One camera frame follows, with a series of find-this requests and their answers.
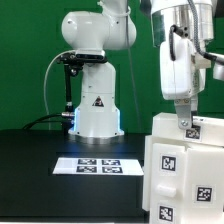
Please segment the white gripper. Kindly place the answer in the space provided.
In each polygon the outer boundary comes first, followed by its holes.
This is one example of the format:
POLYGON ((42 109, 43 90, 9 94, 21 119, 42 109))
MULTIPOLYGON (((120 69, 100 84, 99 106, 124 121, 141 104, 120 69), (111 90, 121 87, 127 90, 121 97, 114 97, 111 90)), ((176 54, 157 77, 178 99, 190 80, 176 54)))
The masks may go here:
POLYGON ((204 89, 205 68, 199 63, 193 43, 176 25, 169 28, 168 39, 160 45, 160 80, 162 95, 175 100, 178 126, 192 127, 191 98, 204 89))

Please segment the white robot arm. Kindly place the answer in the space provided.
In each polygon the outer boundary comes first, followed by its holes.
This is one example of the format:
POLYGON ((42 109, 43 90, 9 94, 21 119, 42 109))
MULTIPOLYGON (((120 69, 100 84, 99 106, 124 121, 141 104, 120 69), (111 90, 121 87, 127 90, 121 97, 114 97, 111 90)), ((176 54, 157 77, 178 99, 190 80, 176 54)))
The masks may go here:
MULTIPOLYGON (((115 106, 115 68, 107 50, 133 45, 136 27, 128 0, 100 0, 100 13, 76 11, 62 22, 62 35, 72 49, 63 55, 65 71, 83 73, 81 102, 73 110, 69 135, 88 143, 108 143, 124 136, 115 106)), ((204 89, 205 69, 221 66, 224 56, 206 51, 214 38, 213 19, 224 16, 224 0, 140 0, 151 19, 154 45, 160 49, 162 95, 175 105, 178 126, 193 127, 197 95, 204 89)))

